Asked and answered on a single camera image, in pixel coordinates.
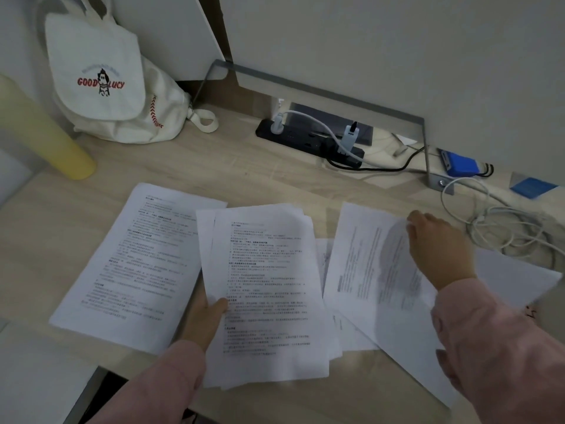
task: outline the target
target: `metal bracket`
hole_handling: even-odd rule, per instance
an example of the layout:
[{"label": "metal bracket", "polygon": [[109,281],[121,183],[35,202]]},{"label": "metal bracket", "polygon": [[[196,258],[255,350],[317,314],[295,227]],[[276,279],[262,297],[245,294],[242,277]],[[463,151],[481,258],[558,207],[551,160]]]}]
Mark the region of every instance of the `metal bracket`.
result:
[{"label": "metal bracket", "polygon": [[[303,92],[308,92],[310,94],[318,95],[318,96],[323,97],[323,98],[333,99],[335,101],[342,102],[342,103],[348,104],[350,106],[363,108],[365,110],[374,111],[375,113],[379,113],[379,114],[382,114],[382,115],[394,117],[396,119],[400,119],[400,120],[404,120],[404,121],[408,121],[408,122],[420,125],[421,128],[422,128],[422,141],[424,142],[424,147],[425,147],[424,153],[426,155],[426,174],[427,174],[427,177],[428,177],[428,186],[431,189],[434,189],[435,191],[442,191],[444,186],[450,181],[450,178],[443,177],[443,176],[437,175],[437,174],[432,174],[430,172],[429,151],[428,151],[428,144],[427,144],[427,140],[426,140],[426,129],[424,127],[424,118],[423,117],[415,116],[415,115],[412,115],[410,113],[405,113],[403,111],[395,110],[393,108],[379,106],[379,105],[373,104],[373,103],[368,103],[366,101],[361,101],[360,99],[351,98],[351,97],[348,97],[346,95],[337,94],[335,92],[330,92],[328,90],[321,89],[319,87],[305,85],[304,83],[295,82],[295,81],[289,80],[287,78],[274,76],[272,74],[268,74],[268,73],[264,73],[262,71],[254,70],[252,68],[244,67],[243,65],[234,64],[231,61],[223,61],[222,59],[216,59],[210,65],[210,67],[208,68],[208,72],[206,73],[206,77],[204,78],[202,83],[200,83],[200,86],[198,87],[198,91],[196,92],[196,95],[194,95],[194,98],[190,102],[191,108],[194,107],[194,103],[197,101],[198,97],[200,96],[200,93],[202,91],[202,87],[204,86],[204,84],[206,83],[208,78],[210,77],[210,73],[212,72],[212,70],[216,67],[225,68],[225,69],[228,69],[228,70],[235,71],[237,73],[246,74],[248,76],[255,77],[255,78],[258,78],[258,79],[261,79],[261,80],[266,80],[266,81],[269,81],[269,82],[272,82],[272,83],[275,83],[275,84],[290,87],[292,89],[296,89],[296,90],[300,90],[300,91],[303,91]],[[453,186],[449,187],[449,190],[445,191],[445,193],[453,195]]]}]

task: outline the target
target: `document page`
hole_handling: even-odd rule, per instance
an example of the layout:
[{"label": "document page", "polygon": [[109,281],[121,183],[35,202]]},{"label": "document page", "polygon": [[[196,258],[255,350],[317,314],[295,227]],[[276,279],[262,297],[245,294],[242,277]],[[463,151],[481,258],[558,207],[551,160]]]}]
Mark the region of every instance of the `document page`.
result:
[{"label": "document page", "polygon": [[[406,220],[344,203],[325,283],[326,305],[345,316],[435,397],[451,406],[456,392],[443,374],[442,348],[430,317],[437,294],[410,256]],[[490,250],[476,251],[482,281],[521,308],[561,274]]]},{"label": "document page", "polygon": [[195,211],[226,205],[138,184],[49,322],[161,353],[175,334],[200,272]]},{"label": "document page", "polygon": [[210,261],[206,294],[230,308],[207,352],[205,386],[328,376],[310,218],[287,208],[219,211]]},{"label": "document page", "polygon": [[[318,250],[318,265],[320,267],[320,281],[322,291],[324,290],[325,277],[328,272],[329,258],[332,254],[333,240],[316,239]],[[338,311],[328,309],[332,323],[337,331],[338,340],[342,351],[364,351],[379,349],[378,345],[371,341],[364,333],[357,329]]]}]

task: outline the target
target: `pink sleeve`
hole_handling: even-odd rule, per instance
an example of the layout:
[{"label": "pink sleeve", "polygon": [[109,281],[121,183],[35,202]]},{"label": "pink sleeve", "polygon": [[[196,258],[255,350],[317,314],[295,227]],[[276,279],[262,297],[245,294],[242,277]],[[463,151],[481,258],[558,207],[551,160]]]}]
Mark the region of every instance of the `pink sleeve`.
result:
[{"label": "pink sleeve", "polygon": [[126,383],[88,424],[179,424],[205,370],[198,345],[175,342],[150,368]]},{"label": "pink sleeve", "polygon": [[483,424],[565,422],[565,347],[477,279],[442,289],[438,359]]}]

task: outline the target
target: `canvas bag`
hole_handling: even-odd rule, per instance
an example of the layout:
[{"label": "canvas bag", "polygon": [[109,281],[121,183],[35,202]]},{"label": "canvas bag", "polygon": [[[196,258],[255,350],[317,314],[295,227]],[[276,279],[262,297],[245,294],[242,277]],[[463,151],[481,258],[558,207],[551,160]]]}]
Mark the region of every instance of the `canvas bag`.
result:
[{"label": "canvas bag", "polygon": [[76,131],[149,143],[173,139],[187,118],[203,132],[217,129],[212,112],[189,108],[190,96],[141,56],[137,37],[115,23],[109,0],[103,19],[88,0],[81,0],[85,12],[60,1],[68,14],[46,16],[46,46],[55,103]]}]

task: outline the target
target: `yellow bottle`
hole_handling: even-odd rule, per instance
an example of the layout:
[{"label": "yellow bottle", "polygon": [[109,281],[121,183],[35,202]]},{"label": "yellow bottle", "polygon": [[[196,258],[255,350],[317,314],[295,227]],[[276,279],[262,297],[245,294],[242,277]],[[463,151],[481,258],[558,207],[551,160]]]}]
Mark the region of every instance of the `yellow bottle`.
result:
[{"label": "yellow bottle", "polygon": [[94,173],[96,162],[10,78],[0,74],[0,127],[72,180]]}]

